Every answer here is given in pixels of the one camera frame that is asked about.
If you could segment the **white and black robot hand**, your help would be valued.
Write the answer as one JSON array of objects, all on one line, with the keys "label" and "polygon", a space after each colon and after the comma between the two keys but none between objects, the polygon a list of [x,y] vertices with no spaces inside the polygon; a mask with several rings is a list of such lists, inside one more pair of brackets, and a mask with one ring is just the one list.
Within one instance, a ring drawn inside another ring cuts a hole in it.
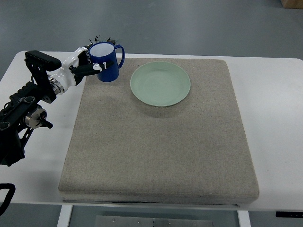
[{"label": "white and black robot hand", "polygon": [[49,82],[56,95],[64,94],[69,87],[81,83],[85,76],[96,75],[93,63],[89,58],[89,47],[75,50],[54,73],[48,76]]}]

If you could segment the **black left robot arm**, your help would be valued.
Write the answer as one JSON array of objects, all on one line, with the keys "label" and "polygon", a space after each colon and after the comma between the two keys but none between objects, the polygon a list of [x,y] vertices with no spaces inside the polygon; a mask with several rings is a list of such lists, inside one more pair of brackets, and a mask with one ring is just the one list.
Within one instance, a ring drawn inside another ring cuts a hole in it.
[{"label": "black left robot arm", "polygon": [[24,148],[35,128],[29,125],[26,117],[42,109],[39,101],[50,104],[56,99],[47,72],[59,69],[60,60],[33,50],[25,52],[25,64],[32,81],[12,94],[0,112],[0,164],[5,166],[25,158]]}]

